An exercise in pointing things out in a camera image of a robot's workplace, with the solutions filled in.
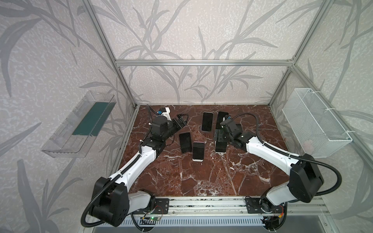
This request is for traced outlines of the large black phone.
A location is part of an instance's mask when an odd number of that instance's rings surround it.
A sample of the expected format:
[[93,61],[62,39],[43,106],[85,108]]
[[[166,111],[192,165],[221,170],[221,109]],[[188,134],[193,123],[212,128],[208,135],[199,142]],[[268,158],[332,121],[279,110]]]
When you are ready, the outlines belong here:
[[238,128],[240,134],[242,134],[242,133],[243,133],[242,125],[237,123],[236,126],[237,126],[237,128]]

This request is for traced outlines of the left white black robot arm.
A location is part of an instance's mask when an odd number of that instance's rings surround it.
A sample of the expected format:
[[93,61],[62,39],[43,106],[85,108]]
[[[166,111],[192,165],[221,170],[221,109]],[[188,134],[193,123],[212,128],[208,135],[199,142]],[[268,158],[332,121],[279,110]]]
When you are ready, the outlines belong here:
[[128,215],[137,210],[155,209],[155,196],[149,191],[130,193],[136,179],[157,159],[166,147],[166,141],[187,125],[188,114],[171,118],[169,113],[156,116],[137,153],[108,178],[99,178],[92,198],[81,216],[83,227],[96,227],[108,223],[118,227]]

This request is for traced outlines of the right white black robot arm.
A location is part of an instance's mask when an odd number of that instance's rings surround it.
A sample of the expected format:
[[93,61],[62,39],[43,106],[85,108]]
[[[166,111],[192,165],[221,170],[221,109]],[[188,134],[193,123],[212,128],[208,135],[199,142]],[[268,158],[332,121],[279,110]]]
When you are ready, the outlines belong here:
[[312,156],[306,155],[302,159],[295,155],[291,158],[284,150],[262,141],[253,133],[244,132],[232,119],[220,123],[214,139],[256,155],[289,176],[287,182],[268,189],[261,196],[259,204],[264,212],[269,213],[275,206],[289,201],[309,203],[323,185],[322,175]]

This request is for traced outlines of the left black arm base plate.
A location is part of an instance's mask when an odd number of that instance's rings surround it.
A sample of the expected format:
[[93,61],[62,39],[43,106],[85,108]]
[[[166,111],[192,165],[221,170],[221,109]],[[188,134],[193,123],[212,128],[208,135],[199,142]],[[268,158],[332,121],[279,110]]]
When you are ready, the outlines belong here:
[[148,207],[134,211],[134,215],[144,215],[146,213],[164,215],[169,212],[170,199],[155,198]]

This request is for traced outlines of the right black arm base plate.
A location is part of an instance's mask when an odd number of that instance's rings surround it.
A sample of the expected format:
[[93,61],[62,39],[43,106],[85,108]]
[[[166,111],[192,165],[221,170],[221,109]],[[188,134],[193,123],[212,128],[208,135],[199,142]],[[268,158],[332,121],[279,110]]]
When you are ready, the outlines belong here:
[[254,198],[246,196],[245,199],[246,208],[249,214],[275,214],[279,215],[284,213],[285,204],[273,205],[266,199]]

